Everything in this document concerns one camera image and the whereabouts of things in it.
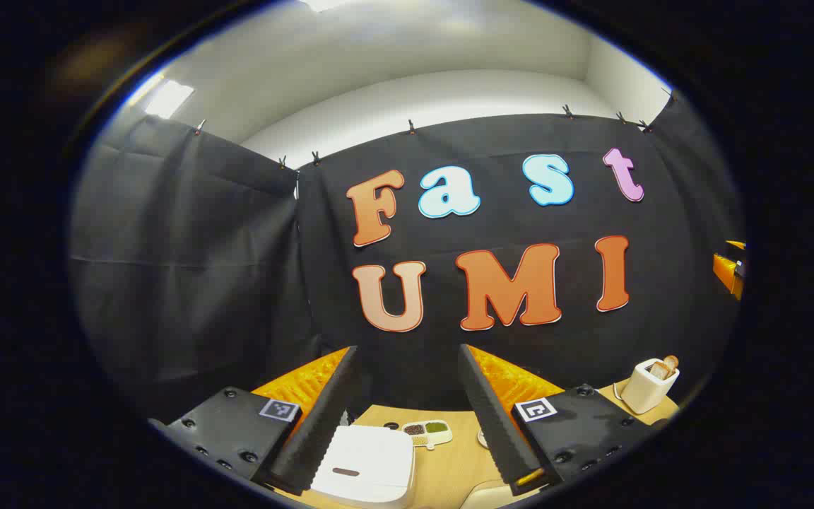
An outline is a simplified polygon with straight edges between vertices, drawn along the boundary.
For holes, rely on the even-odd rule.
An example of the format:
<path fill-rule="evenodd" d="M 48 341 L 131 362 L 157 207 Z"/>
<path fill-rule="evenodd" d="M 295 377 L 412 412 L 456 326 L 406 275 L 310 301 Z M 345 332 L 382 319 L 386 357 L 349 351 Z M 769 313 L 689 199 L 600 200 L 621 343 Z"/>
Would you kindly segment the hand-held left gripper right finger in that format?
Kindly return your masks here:
<path fill-rule="evenodd" d="M 516 496 L 578 484 L 659 430 L 590 385 L 561 389 L 468 344 L 459 347 L 458 372 L 495 467 Z"/>

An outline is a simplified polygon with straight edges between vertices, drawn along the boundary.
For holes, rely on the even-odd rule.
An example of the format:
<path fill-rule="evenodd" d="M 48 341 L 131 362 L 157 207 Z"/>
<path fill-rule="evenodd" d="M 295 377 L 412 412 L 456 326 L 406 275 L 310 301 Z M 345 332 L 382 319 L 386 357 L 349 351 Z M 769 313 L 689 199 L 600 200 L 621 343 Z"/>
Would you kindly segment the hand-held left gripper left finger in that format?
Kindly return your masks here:
<path fill-rule="evenodd" d="M 258 389 L 223 387 L 169 423 L 149 423 L 226 476 L 300 495 L 358 391 L 358 361 L 358 348 L 348 346 Z"/>

